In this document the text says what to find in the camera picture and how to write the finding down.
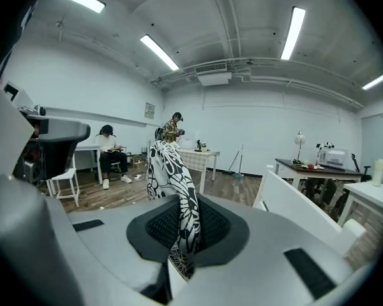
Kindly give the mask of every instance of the ceiling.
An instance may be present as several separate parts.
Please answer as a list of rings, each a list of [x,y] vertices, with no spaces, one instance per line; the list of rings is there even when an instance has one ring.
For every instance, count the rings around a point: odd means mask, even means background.
[[[296,80],[360,102],[361,86],[383,73],[380,40],[351,0],[101,1],[106,7],[97,14],[67,0],[39,0],[29,26],[136,69],[161,89],[197,82],[194,65],[226,59],[233,74],[248,80],[252,73],[287,80],[297,73]],[[306,16],[291,60],[281,61],[293,6]],[[140,42],[145,34],[179,71]]]

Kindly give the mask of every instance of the standing person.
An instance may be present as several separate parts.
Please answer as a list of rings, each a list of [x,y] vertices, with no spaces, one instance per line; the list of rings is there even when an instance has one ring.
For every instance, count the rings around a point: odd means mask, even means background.
[[[176,112],[172,120],[169,120],[166,122],[165,126],[163,127],[163,141],[166,143],[172,143],[176,141],[176,137],[179,137],[179,131],[177,130],[177,123],[179,120],[183,121],[183,118],[181,117],[180,112]]]
[[[122,146],[116,145],[116,137],[113,135],[114,129],[110,125],[105,125],[101,128],[100,134],[96,136],[95,142],[100,145],[101,157],[99,159],[104,189],[109,189],[108,174],[110,165],[119,162],[121,167],[121,180],[130,184],[132,180],[127,176],[128,172],[128,157],[125,153],[120,152]]]

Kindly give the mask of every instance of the black and white patterned fabric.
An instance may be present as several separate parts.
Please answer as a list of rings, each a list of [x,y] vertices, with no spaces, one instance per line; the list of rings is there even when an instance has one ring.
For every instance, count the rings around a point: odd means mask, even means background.
[[[169,259],[188,279],[193,274],[193,255],[200,241],[199,203],[190,172],[180,155],[169,144],[156,141],[147,159],[147,196],[150,200],[178,194],[179,233]]]

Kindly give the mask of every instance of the framed sign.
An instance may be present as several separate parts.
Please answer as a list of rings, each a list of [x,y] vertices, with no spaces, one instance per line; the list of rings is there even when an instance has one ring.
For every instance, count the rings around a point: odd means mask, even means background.
[[[154,105],[146,102],[145,107],[145,118],[153,119],[154,118]]]

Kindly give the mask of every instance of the air vent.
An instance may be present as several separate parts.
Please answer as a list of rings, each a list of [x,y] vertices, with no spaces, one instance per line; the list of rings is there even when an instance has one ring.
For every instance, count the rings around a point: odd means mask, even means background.
[[[196,75],[210,74],[210,73],[224,73],[227,71],[227,64],[225,62],[219,64],[208,64],[194,68]]]

